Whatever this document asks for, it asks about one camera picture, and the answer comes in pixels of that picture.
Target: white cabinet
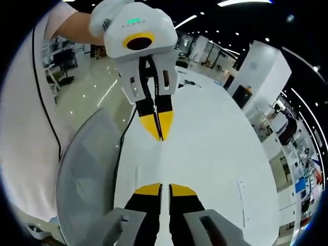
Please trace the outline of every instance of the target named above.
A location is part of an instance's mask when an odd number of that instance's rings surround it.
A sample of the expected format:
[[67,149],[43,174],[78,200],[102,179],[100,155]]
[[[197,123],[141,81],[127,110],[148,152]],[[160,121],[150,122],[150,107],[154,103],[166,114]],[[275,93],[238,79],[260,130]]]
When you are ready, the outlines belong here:
[[288,193],[289,193],[290,204],[296,203],[296,194],[295,194],[294,186],[289,186],[288,187]]
[[289,224],[293,221],[295,221],[295,215],[296,215],[296,204],[280,210],[280,226],[283,226],[285,224]]
[[285,209],[291,205],[289,196],[288,188],[278,193],[279,210]]
[[267,137],[266,140],[263,141],[262,146],[269,161],[282,150],[282,145],[276,133],[272,133]]

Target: white shirt sleeve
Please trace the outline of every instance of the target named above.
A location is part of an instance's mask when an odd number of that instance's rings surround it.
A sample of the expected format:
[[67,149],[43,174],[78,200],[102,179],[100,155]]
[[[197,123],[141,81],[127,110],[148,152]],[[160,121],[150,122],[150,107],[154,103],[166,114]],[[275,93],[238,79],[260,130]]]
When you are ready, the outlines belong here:
[[72,14],[77,12],[69,4],[59,2],[50,12],[49,19],[45,31],[45,38],[51,39],[58,28],[66,21]]

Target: white tabletop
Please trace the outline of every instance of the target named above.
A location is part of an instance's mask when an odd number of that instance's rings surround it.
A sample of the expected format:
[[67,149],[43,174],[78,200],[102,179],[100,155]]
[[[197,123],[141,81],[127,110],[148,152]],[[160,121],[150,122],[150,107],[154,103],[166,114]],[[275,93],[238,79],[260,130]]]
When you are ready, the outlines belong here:
[[253,246],[271,246],[278,237],[279,206],[274,177],[262,145],[237,104],[212,79],[177,67],[186,85],[172,96],[174,121],[168,139],[156,141],[136,114],[125,136],[115,191],[124,207],[141,186],[163,184],[156,245],[172,245],[169,233],[170,183],[193,189],[205,209],[215,209],[243,229]]

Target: hand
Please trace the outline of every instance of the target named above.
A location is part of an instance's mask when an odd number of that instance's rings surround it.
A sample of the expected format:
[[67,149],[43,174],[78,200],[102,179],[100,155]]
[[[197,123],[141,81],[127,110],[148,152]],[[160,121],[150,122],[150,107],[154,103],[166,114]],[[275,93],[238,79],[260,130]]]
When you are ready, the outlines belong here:
[[123,9],[126,0],[104,0],[98,4],[91,14],[90,33],[95,37],[103,36],[111,22]]

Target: person's arm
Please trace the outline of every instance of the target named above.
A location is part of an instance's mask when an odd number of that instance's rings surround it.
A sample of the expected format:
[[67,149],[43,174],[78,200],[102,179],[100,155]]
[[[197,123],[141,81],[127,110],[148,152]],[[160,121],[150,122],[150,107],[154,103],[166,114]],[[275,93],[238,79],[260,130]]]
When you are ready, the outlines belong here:
[[62,36],[80,44],[104,45],[104,37],[94,37],[89,31],[91,14],[75,12],[56,30],[55,35]]

